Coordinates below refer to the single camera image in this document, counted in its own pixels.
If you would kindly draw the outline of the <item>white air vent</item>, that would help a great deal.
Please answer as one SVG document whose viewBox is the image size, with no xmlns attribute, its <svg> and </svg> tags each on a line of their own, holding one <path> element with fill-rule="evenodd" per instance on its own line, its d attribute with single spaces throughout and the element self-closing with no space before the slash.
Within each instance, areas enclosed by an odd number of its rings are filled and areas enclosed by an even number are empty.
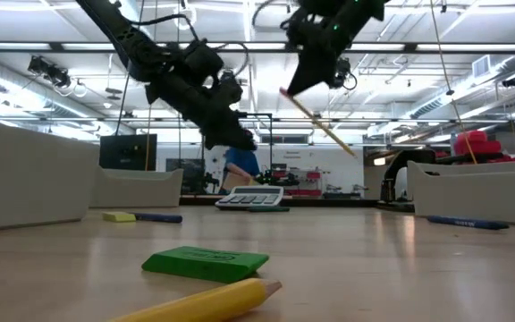
<svg viewBox="0 0 515 322">
<path fill-rule="evenodd" d="M 491 73 L 491 56 L 483 55 L 472 63 L 472 73 L 475 79 L 485 77 Z"/>
</svg>

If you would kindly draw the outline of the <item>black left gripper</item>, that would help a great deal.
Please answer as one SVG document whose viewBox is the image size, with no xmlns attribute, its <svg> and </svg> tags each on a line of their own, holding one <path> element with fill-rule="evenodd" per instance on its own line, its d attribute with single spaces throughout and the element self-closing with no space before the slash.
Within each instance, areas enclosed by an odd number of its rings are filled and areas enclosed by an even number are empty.
<svg viewBox="0 0 515 322">
<path fill-rule="evenodd" d="M 253 134 L 231 109 L 241 100 L 238 81 L 233 87 L 222 86 L 217 73 L 201 84 L 193 82 L 184 64 L 185 48 L 176 43 L 160 47 L 153 42 L 129 42 L 127 49 L 131 75 L 147 84 L 148 101 L 161 99 L 184 120 L 195 123 L 206 137 L 206 148 L 257 149 Z"/>
</svg>

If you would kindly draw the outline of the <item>person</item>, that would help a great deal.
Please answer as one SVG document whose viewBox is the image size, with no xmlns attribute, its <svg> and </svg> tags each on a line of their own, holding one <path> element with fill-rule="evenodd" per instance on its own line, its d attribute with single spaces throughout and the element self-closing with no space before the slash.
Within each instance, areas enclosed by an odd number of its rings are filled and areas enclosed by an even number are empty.
<svg viewBox="0 0 515 322">
<path fill-rule="evenodd" d="M 254 154 L 256 146 L 250 150 L 228 148 L 224 154 L 222 186 L 219 194 L 228 194 L 235 186 L 247 186 L 260 174 L 258 160 Z"/>
</svg>

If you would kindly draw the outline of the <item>grey plastic bin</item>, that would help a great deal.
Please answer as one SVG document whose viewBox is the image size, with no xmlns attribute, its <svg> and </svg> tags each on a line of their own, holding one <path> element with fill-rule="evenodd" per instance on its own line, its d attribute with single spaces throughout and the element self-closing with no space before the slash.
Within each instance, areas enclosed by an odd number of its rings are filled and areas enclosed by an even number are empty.
<svg viewBox="0 0 515 322">
<path fill-rule="evenodd" d="M 175 208 L 182 193 L 183 170 L 152 172 L 96 170 L 91 208 Z"/>
<path fill-rule="evenodd" d="M 0 229 L 80 221 L 99 147 L 0 124 Z"/>
<path fill-rule="evenodd" d="M 435 165 L 409 161 L 407 176 L 417 216 L 515 225 L 515 162 Z"/>
</svg>

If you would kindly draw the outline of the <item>black aluminium table frame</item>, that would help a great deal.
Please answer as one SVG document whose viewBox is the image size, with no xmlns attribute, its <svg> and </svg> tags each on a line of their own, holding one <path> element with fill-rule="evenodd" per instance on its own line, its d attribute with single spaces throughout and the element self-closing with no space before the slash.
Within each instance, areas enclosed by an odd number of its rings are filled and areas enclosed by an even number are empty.
<svg viewBox="0 0 515 322">
<path fill-rule="evenodd" d="M 180 206 L 213 206 L 224 195 L 182 195 Z M 378 201 L 374 199 L 303 199 L 284 196 L 280 202 L 283 207 L 312 208 L 372 208 Z"/>
</svg>

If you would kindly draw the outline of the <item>blue crayon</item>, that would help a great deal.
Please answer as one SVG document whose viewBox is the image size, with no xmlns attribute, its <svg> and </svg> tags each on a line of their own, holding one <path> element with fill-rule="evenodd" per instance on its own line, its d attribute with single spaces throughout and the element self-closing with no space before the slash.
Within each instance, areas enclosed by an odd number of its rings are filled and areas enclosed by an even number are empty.
<svg viewBox="0 0 515 322">
<path fill-rule="evenodd" d="M 465 227 L 470 227 L 470 228 L 495 230 L 495 231 L 510 228 L 510 226 L 507 224 L 494 222 L 494 221 L 476 220 L 476 219 L 464 219 L 464 218 L 446 217 L 446 216 L 428 216 L 426 219 L 429 222 L 436 223 L 436 224 L 457 225 L 457 226 L 465 226 Z"/>
<path fill-rule="evenodd" d="M 152 221 L 170 224 L 180 224 L 183 220 L 182 216 L 178 215 L 134 213 L 134 216 L 137 221 Z"/>
</svg>

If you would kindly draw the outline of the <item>white desk calculator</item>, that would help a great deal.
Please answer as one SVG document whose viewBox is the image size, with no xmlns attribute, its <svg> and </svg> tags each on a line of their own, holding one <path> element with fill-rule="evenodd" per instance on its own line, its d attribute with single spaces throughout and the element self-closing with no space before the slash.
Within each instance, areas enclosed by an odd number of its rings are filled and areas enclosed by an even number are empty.
<svg viewBox="0 0 515 322">
<path fill-rule="evenodd" d="M 283 199 L 283 194 L 283 187 L 278 186 L 238 186 L 220 198 L 215 206 L 219 209 L 277 207 Z"/>
</svg>

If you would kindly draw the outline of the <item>yellow eraser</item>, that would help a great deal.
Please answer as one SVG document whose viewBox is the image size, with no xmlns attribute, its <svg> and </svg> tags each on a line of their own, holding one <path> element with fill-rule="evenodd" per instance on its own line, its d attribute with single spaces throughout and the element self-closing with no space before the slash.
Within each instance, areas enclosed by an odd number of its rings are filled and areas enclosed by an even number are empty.
<svg viewBox="0 0 515 322">
<path fill-rule="evenodd" d="M 103 212 L 102 218 L 105 221 L 113 223 L 130 223 L 136 222 L 136 216 L 127 212 Z"/>
</svg>

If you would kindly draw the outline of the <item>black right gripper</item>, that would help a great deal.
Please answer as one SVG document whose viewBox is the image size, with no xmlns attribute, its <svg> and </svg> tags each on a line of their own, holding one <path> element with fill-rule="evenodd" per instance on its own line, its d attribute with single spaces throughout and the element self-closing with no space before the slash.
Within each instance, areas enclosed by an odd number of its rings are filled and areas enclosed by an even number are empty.
<svg viewBox="0 0 515 322">
<path fill-rule="evenodd" d="M 287 88 L 289 96 L 333 76 L 337 59 L 360 32 L 359 8 L 304 8 L 308 23 L 302 27 L 306 42 L 297 47 L 298 66 Z"/>
</svg>

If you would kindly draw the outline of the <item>green eraser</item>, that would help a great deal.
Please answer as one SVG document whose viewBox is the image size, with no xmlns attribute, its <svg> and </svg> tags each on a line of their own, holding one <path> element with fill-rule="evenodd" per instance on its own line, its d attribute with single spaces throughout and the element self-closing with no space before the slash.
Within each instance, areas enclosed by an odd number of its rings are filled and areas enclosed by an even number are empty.
<svg viewBox="0 0 515 322">
<path fill-rule="evenodd" d="M 152 254 L 144 271 L 231 284 L 250 278 L 267 261 L 260 253 L 211 250 L 181 246 Z"/>
</svg>

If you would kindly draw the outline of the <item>black monitor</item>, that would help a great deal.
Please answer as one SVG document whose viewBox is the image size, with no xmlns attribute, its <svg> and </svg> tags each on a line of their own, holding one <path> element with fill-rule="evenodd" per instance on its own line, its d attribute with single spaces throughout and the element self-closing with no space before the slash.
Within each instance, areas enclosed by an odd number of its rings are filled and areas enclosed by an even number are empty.
<svg viewBox="0 0 515 322">
<path fill-rule="evenodd" d="M 103 136 L 99 165 L 104 169 L 155 171 L 156 134 Z"/>
</svg>

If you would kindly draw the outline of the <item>yellow pencil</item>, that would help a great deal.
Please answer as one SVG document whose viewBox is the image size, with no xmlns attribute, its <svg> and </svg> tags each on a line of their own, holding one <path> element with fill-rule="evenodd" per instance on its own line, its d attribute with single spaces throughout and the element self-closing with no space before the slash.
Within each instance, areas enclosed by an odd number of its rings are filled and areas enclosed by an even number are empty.
<svg viewBox="0 0 515 322">
<path fill-rule="evenodd" d="M 109 322 L 224 322 L 260 306 L 282 287 L 279 281 L 248 278 L 142 309 Z"/>
<path fill-rule="evenodd" d="M 329 136 L 338 146 L 342 148 L 346 153 L 350 156 L 357 158 L 357 155 L 352 151 L 352 149 L 343 142 L 336 134 L 334 134 L 328 127 L 323 125 L 306 107 L 304 107 L 295 97 L 290 96 L 286 89 L 279 88 L 280 94 L 287 98 L 291 103 L 293 103 L 316 127 L 322 130 L 327 136 Z"/>
</svg>

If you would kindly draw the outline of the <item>red plastic crates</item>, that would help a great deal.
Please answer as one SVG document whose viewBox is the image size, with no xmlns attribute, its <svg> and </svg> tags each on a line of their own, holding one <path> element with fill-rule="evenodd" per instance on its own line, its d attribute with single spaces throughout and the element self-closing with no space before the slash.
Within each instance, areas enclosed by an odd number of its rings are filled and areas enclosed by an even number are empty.
<svg viewBox="0 0 515 322">
<path fill-rule="evenodd" d="M 484 131 L 460 133 L 452 144 L 452 150 L 455 156 L 470 157 L 470 164 L 515 162 L 515 156 L 503 152 L 501 143 L 489 140 Z"/>
</svg>

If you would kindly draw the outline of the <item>shelf with red boxes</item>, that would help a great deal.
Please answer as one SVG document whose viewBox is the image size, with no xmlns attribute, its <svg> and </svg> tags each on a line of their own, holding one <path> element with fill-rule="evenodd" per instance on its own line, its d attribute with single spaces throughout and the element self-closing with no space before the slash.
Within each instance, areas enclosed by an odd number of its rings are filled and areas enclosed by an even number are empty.
<svg viewBox="0 0 515 322">
<path fill-rule="evenodd" d="M 297 186 L 288 186 L 284 188 L 284 194 L 293 198 L 303 199 L 360 199 L 362 194 L 360 191 L 350 189 L 347 192 L 341 186 L 330 184 L 325 179 L 325 172 L 320 170 L 273 170 L 276 176 L 285 176 L 294 174 L 300 182 Z"/>
</svg>

